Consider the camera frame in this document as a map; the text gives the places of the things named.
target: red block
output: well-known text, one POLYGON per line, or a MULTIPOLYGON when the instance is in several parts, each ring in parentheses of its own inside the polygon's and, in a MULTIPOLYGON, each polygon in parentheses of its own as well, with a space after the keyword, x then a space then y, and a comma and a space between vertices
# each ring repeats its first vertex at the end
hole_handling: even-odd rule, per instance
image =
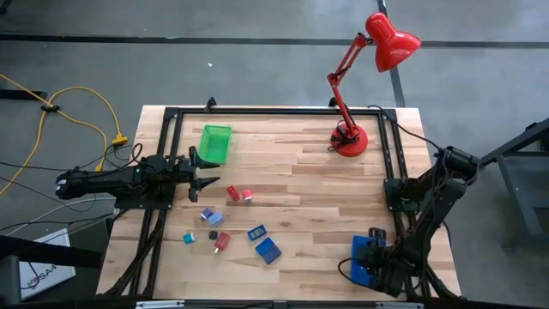
POLYGON ((218 251, 223 251, 223 249, 225 249, 226 245, 229 243, 229 239, 231 239, 231 236, 228 233, 222 232, 220 234, 220 237, 215 241, 215 253, 217 253, 218 251))
POLYGON ((240 195, 238 194, 238 191, 234 186, 231 185, 230 187, 226 188, 226 192, 229 193, 234 202, 238 202, 238 200, 240 199, 240 195))

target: blue box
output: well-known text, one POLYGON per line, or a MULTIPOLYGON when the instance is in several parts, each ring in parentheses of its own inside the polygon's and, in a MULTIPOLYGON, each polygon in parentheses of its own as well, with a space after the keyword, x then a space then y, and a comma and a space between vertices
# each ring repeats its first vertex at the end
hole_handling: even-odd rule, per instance
POLYGON ((262 237, 266 233, 267 233, 267 230, 265 229, 265 227, 262 224, 259 227, 256 227, 256 228, 252 229, 251 231, 249 231, 248 232, 248 237, 250 238, 251 241, 254 241, 254 240, 262 237))
POLYGON ((274 246, 275 243, 273 242, 273 240, 271 240, 270 237, 267 237, 264 241, 261 242, 261 244, 257 245, 256 251, 257 253, 259 253, 260 256, 263 256, 274 246))
POLYGON ((265 260, 265 263, 269 265, 273 263, 273 261, 275 261, 275 259, 278 258, 281 254, 281 249, 274 245, 267 251, 267 253, 263 254, 261 257, 265 260))
MULTIPOLYGON (((377 239, 373 237, 354 235, 353 244, 351 247, 351 257, 358 258, 359 247, 374 245, 376 244, 376 241, 377 239)), ((386 246, 387 241, 384 239, 380 239, 379 245, 386 246)), ((372 287, 375 285, 374 277, 368 274, 368 270, 366 269, 366 267, 360 266, 359 262, 356 259, 351 261, 351 280, 360 284, 364 284, 368 287, 372 287)))

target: yellow cable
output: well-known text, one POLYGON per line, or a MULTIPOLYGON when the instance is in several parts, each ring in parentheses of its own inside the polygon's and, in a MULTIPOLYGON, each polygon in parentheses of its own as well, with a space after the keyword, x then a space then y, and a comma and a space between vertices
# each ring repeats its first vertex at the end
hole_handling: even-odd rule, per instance
MULTIPOLYGON (((38 95, 36 95, 35 93, 33 93, 32 91, 28 90, 27 88, 23 87, 22 85, 20 85, 19 83, 13 81, 12 79, 10 79, 9 77, 3 75, 3 74, 0 74, 0 77, 2 77, 4 80, 8 81, 8 82, 11 82, 12 84, 16 85, 18 88, 21 88, 23 89, 25 92, 27 92, 28 94, 31 94, 34 98, 36 98, 37 100, 41 101, 42 103, 46 104, 47 106, 53 106, 52 102, 54 101, 54 99, 64 93, 64 92, 67 92, 69 90, 73 90, 73 89, 80 89, 80 90, 84 90, 84 91, 88 91, 92 94, 95 94, 97 97, 99 97, 101 100, 103 100, 107 106, 109 107, 109 109, 111 110, 111 114, 112 114, 112 117, 114 118, 114 122, 115 122, 115 125, 117 127, 117 138, 113 141, 113 142, 118 142, 118 143, 126 143, 128 141, 128 138, 126 136, 123 136, 122 135, 122 132, 120 131, 120 125, 118 124, 118 118, 117 118, 117 115, 116 113, 114 112, 114 110, 112 109, 112 106, 111 104, 104 98, 102 97, 100 94, 98 94, 97 92, 95 92, 94 90, 90 89, 90 88, 85 88, 85 87, 71 87, 71 88, 66 88, 66 89, 62 89, 62 90, 59 90, 57 91, 51 98, 49 101, 46 101, 42 98, 40 98, 38 95)), ((106 142, 106 135, 105 135, 105 132, 103 132, 103 130, 101 130, 100 128, 96 127, 95 125, 93 124, 89 124, 87 122, 84 122, 84 121, 80 121, 80 120, 76 120, 72 117, 70 117, 69 115, 65 114, 64 112, 57 112, 59 114, 61 114, 61 116, 65 117, 66 119, 68 119, 69 121, 75 123, 75 124, 82 124, 82 125, 85 125, 89 128, 92 128, 96 131, 98 131, 102 136, 103 136, 103 145, 104 145, 104 150, 103 151, 106 151, 107 149, 107 142, 106 142)), ((11 179, 11 182, 8 182, 7 185, 5 185, 2 190, 0 191, 0 196, 2 196, 2 194, 11 186, 12 182, 15 181, 17 179, 17 177, 19 177, 19 175, 21 174, 21 172, 23 171, 24 167, 27 166, 28 162, 33 158, 34 156, 34 153, 36 152, 36 149, 38 148, 39 144, 40 144, 40 139, 42 138, 42 130, 43 130, 43 127, 44 127, 44 122, 45 122, 45 116, 46 116, 47 112, 42 112, 42 116, 40 117, 40 123, 39 123, 39 130, 38 130, 38 135, 36 136, 36 142, 34 143, 34 148, 33 148, 33 151, 31 151, 31 153, 29 154, 29 156, 27 157, 27 159, 25 160, 25 162, 23 163, 23 167, 21 167, 17 173, 14 175, 14 177, 11 179)), ((101 159, 99 165, 95 168, 96 171, 101 171, 103 170, 103 164, 105 163, 105 158, 101 159)))
POLYGON ((100 98, 103 102, 105 102, 105 104, 109 107, 109 109, 111 110, 111 114, 112 114, 112 117, 114 118, 114 124, 117 126, 117 133, 118 134, 122 134, 122 132, 120 131, 120 124, 118 124, 118 117, 117 117, 117 114, 114 112, 114 109, 112 109, 112 106, 111 106, 111 103, 109 103, 108 100, 106 100, 103 96, 101 96, 101 94, 98 94, 95 90, 93 89, 90 89, 90 88, 86 88, 86 87, 81 87, 81 86, 75 86, 75 87, 69 87, 69 88, 65 88, 65 89, 61 89, 59 91, 57 91, 50 99, 50 103, 53 102, 55 100, 55 98, 64 93, 64 92, 67 92, 67 91, 70 91, 70 90, 84 90, 84 91, 88 91, 92 94, 95 94, 95 96, 97 96, 98 98, 100 98))
MULTIPOLYGON (((36 142, 34 143, 33 151, 31 151, 31 153, 28 155, 25 162, 23 162, 24 167, 33 158, 33 155, 36 152, 36 149, 38 148, 38 145, 40 144, 40 138, 42 137, 42 127, 44 126, 44 119, 45 119, 46 114, 47 114, 47 112, 42 112, 42 117, 40 117, 40 124, 38 126, 38 135, 36 136, 36 142)), ((11 186, 11 184, 13 184, 13 181, 15 181, 17 179, 17 177, 19 177, 19 174, 21 172, 23 172, 23 167, 20 168, 19 171, 17 171, 17 173, 15 173, 14 177, 11 178, 11 180, 8 182, 8 184, 3 187, 3 189, 0 191, 0 196, 2 196, 2 194, 11 186)))

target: lamp arm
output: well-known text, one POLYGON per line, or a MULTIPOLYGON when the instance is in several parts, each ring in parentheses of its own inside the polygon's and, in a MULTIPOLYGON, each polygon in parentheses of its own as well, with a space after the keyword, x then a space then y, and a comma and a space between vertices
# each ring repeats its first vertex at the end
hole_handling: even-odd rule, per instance
POLYGON ((351 117, 351 113, 349 112, 347 106, 341 98, 340 90, 338 89, 338 87, 340 86, 341 80, 343 79, 345 74, 351 69, 351 66, 353 66, 354 60, 360 54, 360 51, 362 51, 362 49, 365 48, 368 44, 371 44, 371 39, 366 38, 362 33, 358 33, 357 36, 354 37, 354 41, 351 44, 351 47, 349 47, 347 54, 345 54, 345 57, 343 58, 343 60, 341 60, 341 63, 335 73, 331 73, 328 75, 328 82, 332 87, 335 101, 337 102, 337 105, 341 111, 341 115, 343 115, 343 119, 345 120, 345 124, 347 125, 345 133, 349 138, 353 137, 353 128, 355 127, 355 124, 353 118, 351 117))

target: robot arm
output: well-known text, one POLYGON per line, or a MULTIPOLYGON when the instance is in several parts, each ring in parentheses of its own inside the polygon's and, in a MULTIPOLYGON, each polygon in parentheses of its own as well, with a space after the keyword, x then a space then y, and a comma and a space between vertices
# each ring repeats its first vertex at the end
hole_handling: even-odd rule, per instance
POLYGON ((196 169, 219 165, 200 159, 194 146, 189 158, 183 155, 164 158, 155 154, 141 158, 136 165, 107 172, 88 172, 75 168, 57 177, 56 195, 61 199, 81 197, 89 193, 109 193, 114 197, 157 197, 164 185, 190 184, 189 199, 197 200, 197 192, 220 179, 200 179, 196 169))

